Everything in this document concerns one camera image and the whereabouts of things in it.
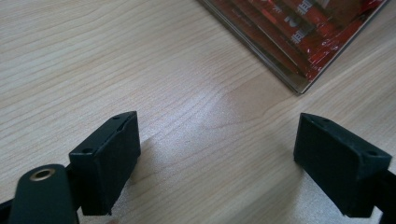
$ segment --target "table surface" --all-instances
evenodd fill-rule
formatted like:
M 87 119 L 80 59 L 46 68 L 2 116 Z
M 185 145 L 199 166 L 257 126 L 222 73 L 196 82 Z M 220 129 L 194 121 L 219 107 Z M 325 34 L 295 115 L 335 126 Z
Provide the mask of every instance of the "table surface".
M 305 112 L 395 156 L 395 11 L 296 96 L 194 0 L 1 1 L 0 200 L 136 110 L 142 155 L 113 216 L 81 223 L 377 223 L 343 217 L 292 151 Z

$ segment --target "transparent plastic wrapper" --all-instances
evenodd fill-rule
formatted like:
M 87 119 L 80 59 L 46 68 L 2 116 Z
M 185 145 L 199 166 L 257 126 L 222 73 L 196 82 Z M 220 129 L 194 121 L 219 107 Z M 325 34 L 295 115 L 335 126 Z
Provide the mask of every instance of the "transparent plastic wrapper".
M 387 0 L 198 0 L 304 93 Z

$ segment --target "wooden table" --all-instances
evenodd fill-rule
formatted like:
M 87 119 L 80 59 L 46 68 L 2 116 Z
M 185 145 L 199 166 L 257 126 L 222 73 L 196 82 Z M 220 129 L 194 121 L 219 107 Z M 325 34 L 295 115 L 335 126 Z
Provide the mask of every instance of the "wooden table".
M 296 96 L 194 0 L 1 1 L 1 202 L 136 110 L 134 173 L 112 217 L 81 223 L 377 223 L 343 217 L 292 151 L 307 112 L 395 156 L 395 11 Z

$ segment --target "screw hole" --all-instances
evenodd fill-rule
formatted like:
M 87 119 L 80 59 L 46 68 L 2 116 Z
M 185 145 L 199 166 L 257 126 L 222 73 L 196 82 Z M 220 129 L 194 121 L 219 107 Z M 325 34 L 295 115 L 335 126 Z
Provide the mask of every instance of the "screw hole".
M 39 170 L 39 171 L 35 172 L 34 174 L 32 174 L 30 176 L 30 180 L 32 180 L 32 181 L 45 180 L 45 179 L 49 178 L 50 176 L 52 176 L 53 174 L 55 174 L 54 169 L 42 169 L 42 170 Z
M 87 148 L 82 149 L 81 151 L 82 151 L 82 153 L 91 153 L 91 152 L 93 152 L 93 149 L 87 147 Z
M 367 151 L 367 154 L 369 154 L 370 156 L 378 156 L 378 153 L 374 151 Z

